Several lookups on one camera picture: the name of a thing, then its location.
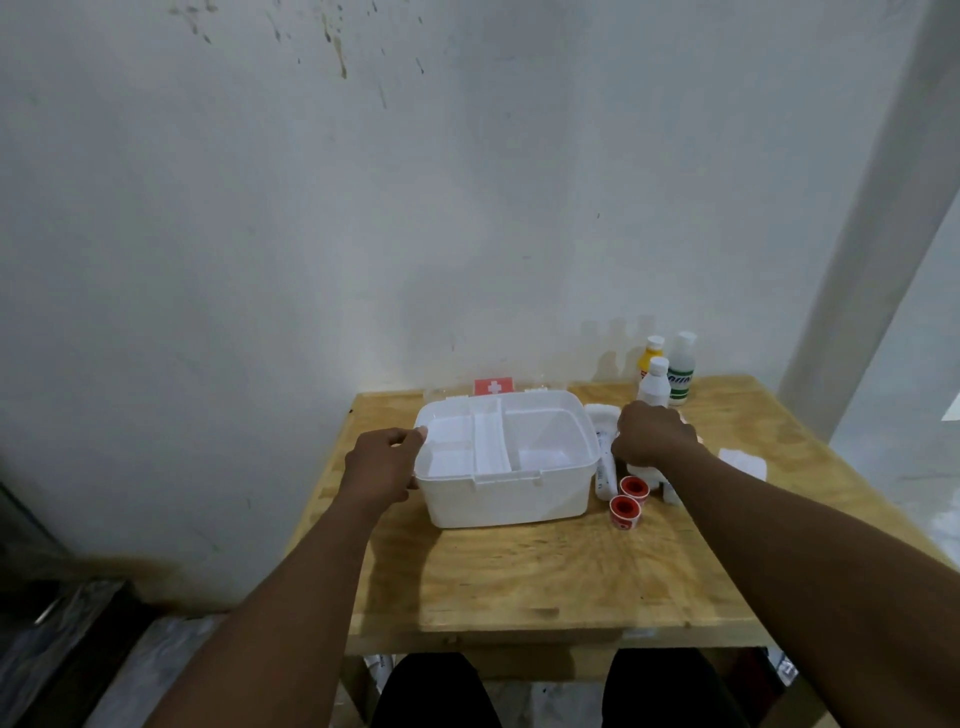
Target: table surface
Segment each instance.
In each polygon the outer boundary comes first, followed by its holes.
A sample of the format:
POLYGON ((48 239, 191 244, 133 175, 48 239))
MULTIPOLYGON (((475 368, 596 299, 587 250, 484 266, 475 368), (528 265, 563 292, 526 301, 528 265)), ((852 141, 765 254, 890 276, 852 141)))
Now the table surface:
MULTIPOLYGON (((623 405, 629 383, 570 386, 583 403, 623 405)), ((290 543, 337 492, 357 436, 413 426, 420 392, 356 397, 290 543)), ((751 376, 698 379, 683 408, 707 446, 767 461, 767 479, 943 555, 901 511, 819 442, 751 376)), ((503 643, 749 646, 770 643, 682 507, 651 497, 633 531, 613 528, 593 494, 584 516, 440 530, 419 492, 373 532, 360 575, 348 654, 503 643)))

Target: white bottle cap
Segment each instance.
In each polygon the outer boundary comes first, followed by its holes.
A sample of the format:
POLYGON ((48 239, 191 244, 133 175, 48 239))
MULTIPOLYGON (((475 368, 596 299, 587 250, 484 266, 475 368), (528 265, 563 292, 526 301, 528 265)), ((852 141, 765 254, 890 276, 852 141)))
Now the white bottle cap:
POLYGON ((666 370, 670 368, 670 360, 665 356, 654 356, 650 360, 650 374, 653 376, 666 376, 666 370))

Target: leg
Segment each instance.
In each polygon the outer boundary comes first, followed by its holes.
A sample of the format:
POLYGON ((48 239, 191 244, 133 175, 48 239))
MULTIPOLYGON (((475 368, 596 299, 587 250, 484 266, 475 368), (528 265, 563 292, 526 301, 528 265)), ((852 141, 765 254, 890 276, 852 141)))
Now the leg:
POLYGON ((603 724, 746 728, 747 721, 698 650, 621 649, 604 686, 603 724))
POLYGON ((407 655, 394 667, 372 728, 500 728, 480 677, 459 652, 407 655))

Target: plastic packaging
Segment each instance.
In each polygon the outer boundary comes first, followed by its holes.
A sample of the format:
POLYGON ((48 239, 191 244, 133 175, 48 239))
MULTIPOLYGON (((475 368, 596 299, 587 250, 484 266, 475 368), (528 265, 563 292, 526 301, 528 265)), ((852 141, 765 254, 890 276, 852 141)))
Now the plastic packaging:
POLYGON ((663 481, 663 502, 667 505, 683 505, 684 502, 680 500, 680 496, 677 495, 677 491, 674 490, 673 486, 670 485, 669 481, 663 481))
POLYGON ((424 406, 414 464, 440 528, 550 521, 587 510, 600 459, 593 423, 571 393, 453 397, 424 406))
POLYGON ((597 463, 597 475, 593 479, 593 492, 601 500, 610 500, 616 491, 616 465, 610 446, 616 438, 616 423, 620 419, 620 408, 612 404, 585 404, 584 410, 593 423, 600 446, 600 462, 597 463))
POLYGON ((670 380, 666 377, 670 362, 663 356, 650 359, 650 371, 640 382, 636 398, 653 407, 666 407, 670 404, 670 380))
POLYGON ((647 348, 643 355, 636 361, 637 381, 641 381, 650 371, 650 360, 654 356, 663 356, 663 337, 647 336, 647 348))
POLYGON ((690 392, 690 382, 693 380, 693 370, 697 367, 697 360, 693 355, 693 345, 697 341, 697 334, 690 331, 681 331, 670 347, 670 369, 667 378, 670 380, 670 405, 679 407, 686 401, 690 392))

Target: white bottle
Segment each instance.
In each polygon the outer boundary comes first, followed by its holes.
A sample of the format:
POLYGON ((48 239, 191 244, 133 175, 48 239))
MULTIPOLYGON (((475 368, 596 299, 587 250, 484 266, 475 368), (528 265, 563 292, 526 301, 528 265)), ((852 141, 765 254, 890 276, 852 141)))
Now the white bottle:
POLYGON ((666 372, 670 361, 665 356, 654 356, 650 360, 650 371, 640 381, 636 398, 653 407, 666 407, 670 404, 670 380, 666 372))
POLYGON ((679 407, 686 401, 690 392, 690 382, 693 380, 693 370, 697 367, 697 360, 693 356, 693 344, 697 334, 690 331, 681 331, 670 348, 670 369, 667 378, 670 380, 670 405, 679 407))

